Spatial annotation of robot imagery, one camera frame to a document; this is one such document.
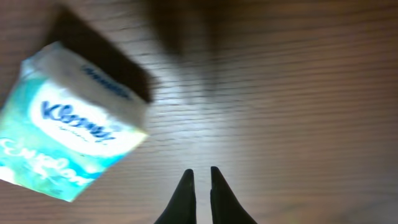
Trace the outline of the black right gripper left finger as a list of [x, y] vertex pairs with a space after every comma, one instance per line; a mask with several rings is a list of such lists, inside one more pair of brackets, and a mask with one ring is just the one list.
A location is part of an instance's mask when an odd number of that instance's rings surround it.
[[196, 224], [196, 208], [194, 173], [187, 169], [155, 224]]

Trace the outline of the small green wipes pack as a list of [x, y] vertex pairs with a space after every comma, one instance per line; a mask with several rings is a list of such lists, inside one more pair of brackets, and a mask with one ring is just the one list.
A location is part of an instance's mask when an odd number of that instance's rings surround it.
[[147, 103], [54, 42], [21, 63], [1, 109], [1, 179], [67, 202], [147, 137]]

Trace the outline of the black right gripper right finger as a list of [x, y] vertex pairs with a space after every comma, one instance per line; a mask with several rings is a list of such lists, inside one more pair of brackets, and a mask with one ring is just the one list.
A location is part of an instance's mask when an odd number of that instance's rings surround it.
[[216, 166], [211, 167], [210, 202], [213, 224], [257, 224], [243, 209]]

